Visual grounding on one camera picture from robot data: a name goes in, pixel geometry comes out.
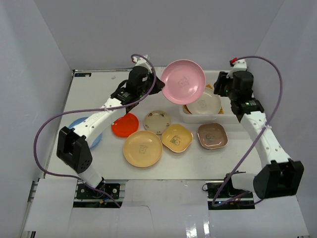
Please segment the pink round plate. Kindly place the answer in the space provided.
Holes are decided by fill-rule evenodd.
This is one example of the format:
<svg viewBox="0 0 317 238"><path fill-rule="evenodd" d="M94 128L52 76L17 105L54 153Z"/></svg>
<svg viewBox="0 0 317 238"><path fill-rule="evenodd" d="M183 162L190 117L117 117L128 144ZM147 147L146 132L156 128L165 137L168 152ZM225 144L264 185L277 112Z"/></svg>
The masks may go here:
<svg viewBox="0 0 317 238"><path fill-rule="evenodd" d="M163 95L178 105L190 104L203 94L206 76L203 69L188 59L170 63L162 72L161 81L165 84Z"/></svg>

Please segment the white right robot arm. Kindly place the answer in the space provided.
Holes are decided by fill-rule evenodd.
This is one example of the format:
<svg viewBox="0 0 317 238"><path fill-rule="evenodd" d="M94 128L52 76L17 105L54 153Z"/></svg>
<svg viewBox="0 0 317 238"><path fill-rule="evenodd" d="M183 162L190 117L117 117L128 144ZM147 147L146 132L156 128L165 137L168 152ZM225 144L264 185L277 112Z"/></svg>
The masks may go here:
<svg viewBox="0 0 317 238"><path fill-rule="evenodd" d="M253 82L254 77L248 71L232 74L221 71L214 84L216 95L230 99L231 110L248 132L262 166L256 175L238 171L227 174L224 193L231 198L241 191L254 192L260 199L293 196L300 185L304 166L300 161L293 161L276 139L264 108L253 97Z"/></svg>

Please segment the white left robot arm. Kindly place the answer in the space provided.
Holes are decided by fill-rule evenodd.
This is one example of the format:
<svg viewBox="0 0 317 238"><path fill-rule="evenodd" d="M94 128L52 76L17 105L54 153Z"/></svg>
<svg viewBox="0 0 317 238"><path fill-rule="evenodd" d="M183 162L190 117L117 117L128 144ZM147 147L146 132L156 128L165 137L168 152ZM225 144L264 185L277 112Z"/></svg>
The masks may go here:
<svg viewBox="0 0 317 238"><path fill-rule="evenodd" d="M148 95L159 93L165 84L152 66L136 65L128 79L121 82L99 112L72 128L63 127L58 134L56 155L87 184L94 198L104 194L104 178L92 166L91 146L97 137L117 119L124 117Z"/></svg>

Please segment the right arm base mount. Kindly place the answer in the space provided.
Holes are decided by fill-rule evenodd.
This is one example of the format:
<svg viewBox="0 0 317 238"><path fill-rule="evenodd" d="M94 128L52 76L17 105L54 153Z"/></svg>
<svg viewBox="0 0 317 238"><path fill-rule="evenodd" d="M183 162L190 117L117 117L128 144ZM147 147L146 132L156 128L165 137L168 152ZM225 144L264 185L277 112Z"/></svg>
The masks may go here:
<svg viewBox="0 0 317 238"><path fill-rule="evenodd" d="M216 195L216 192L221 187L221 180L208 181L202 186L202 191L207 193L208 209L212 210L244 210L244 209L255 209L255 201L252 193L244 194L242 197L236 198L224 205L215 207L212 205L213 197ZM233 198L241 193L244 193L244 190L234 189L227 184L223 190L220 192L217 197L215 204L221 204L222 202Z"/></svg>

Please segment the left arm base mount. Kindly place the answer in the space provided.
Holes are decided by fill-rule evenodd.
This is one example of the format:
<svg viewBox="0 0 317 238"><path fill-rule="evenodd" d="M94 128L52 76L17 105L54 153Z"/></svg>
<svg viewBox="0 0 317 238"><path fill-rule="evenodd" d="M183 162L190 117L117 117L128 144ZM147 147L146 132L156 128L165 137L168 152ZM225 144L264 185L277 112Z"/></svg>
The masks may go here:
<svg viewBox="0 0 317 238"><path fill-rule="evenodd" d="M97 190L93 190L84 183L76 187L74 208L120 208L121 184L102 182Z"/></svg>

